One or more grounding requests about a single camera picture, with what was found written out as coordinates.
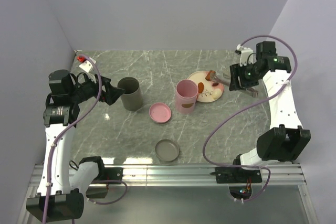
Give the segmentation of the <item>white steamed bun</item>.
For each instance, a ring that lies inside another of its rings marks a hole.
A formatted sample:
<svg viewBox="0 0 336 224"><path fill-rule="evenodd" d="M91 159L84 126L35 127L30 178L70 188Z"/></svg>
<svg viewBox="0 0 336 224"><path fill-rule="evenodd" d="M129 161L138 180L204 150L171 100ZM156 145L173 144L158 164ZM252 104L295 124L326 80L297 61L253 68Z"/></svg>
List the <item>white steamed bun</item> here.
<svg viewBox="0 0 336 224"><path fill-rule="evenodd" d="M214 100L219 99L222 96L222 90L221 89L214 89L213 93L212 93L212 98Z"/></svg>

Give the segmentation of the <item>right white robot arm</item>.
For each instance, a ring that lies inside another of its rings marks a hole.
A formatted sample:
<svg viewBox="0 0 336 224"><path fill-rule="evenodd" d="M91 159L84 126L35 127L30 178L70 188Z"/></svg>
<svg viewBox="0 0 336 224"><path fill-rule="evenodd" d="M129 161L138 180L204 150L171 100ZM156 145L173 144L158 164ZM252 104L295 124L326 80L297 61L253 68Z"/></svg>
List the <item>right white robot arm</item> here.
<svg viewBox="0 0 336 224"><path fill-rule="evenodd" d="M242 154L240 164L232 168L238 182L250 176L250 170L276 162L295 161L311 139L298 117L290 78L292 67L286 56L280 56L273 41L263 41L256 49L238 45L237 64L230 66L231 91L246 91L263 83L269 108L270 128L257 140L256 147Z"/></svg>

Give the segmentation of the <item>metal food tongs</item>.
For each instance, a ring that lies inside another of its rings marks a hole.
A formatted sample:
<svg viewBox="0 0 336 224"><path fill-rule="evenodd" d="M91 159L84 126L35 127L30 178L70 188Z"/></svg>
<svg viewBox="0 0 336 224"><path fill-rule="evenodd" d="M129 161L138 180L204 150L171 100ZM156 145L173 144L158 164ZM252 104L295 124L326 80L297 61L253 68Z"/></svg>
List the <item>metal food tongs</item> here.
<svg viewBox="0 0 336 224"><path fill-rule="evenodd" d="M211 80L213 83L217 82L217 83L221 83L224 86L229 87L230 86L230 76L227 74L223 74L223 77L219 77L217 74L215 75L214 79ZM247 89L242 89L239 90L241 93L244 93L246 95L249 95L253 98L257 98L258 97L258 90L254 89L254 88L247 88Z"/></svg>

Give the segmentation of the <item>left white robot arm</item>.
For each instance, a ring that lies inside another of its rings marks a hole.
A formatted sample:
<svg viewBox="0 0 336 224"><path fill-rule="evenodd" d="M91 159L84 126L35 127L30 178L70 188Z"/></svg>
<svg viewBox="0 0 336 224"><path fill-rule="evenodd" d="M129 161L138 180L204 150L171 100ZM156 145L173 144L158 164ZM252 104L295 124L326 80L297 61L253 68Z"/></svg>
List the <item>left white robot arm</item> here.
<svg viewBox="0 0 336 224"><path fill-rule="evenodd" d="M95 98L96 102L114 104L125 90L110 84L110 79L83 74L84 81L68 70L49 75L50 94L43 113L46 152L44 168L36 196L28 198L26 209L41 223L75 220L82 216L86 192L92 183L124 184L122 170L109 174L100 156L83 158L73 176L69 174L71 143L86 113L80 115L79 105Z"/></svg>

